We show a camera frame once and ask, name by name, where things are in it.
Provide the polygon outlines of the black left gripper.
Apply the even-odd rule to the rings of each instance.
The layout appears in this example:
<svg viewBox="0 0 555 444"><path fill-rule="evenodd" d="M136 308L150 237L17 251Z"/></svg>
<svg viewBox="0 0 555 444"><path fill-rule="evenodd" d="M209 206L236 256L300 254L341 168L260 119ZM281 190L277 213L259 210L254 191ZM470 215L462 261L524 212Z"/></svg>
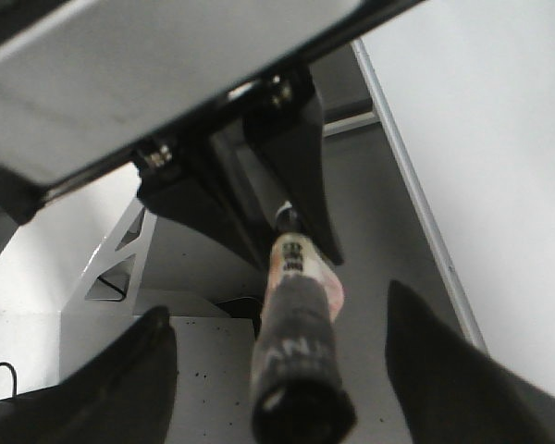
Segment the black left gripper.
<svg viewBox="0 0 555 444"><path fill-rule="evenodd" d="M18 224L154 132L311 62L408 1L0 1L0 207ZM268 221L226 142L143 146L140 202L268 269Z"/></svg>

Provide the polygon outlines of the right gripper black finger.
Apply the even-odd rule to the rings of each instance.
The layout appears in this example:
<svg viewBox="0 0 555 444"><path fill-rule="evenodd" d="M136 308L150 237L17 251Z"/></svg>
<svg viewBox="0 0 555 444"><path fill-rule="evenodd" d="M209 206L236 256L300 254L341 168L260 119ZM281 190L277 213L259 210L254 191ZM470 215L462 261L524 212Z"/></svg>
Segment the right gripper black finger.
<svg viewBox="0 0 555 444"><path fill-rule="evenodd" d="M156 306L61 383L0 401L0 443L163 443L176 388L175 330Z"/></svg>
<svg viewBox="0 0 555 444"><path fill-rule="evenodd" d="M555 443L555 397L478 350L409 286L388 286L388 378L414 443Z"/></svg>

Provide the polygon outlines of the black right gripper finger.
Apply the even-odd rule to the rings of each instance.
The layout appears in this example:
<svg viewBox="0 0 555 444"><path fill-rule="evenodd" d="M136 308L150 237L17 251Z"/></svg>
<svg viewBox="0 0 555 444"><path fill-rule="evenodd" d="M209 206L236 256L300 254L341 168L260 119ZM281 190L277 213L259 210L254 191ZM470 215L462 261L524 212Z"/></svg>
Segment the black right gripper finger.
<svg viewBox="0 0 555 444"><path fill-rule="evenodd" d="M327 207L323 106L312 73L291 70L273 78L267 89L242 116L245 140L285 192L303 232L333 265L342 265Z"/></svg>

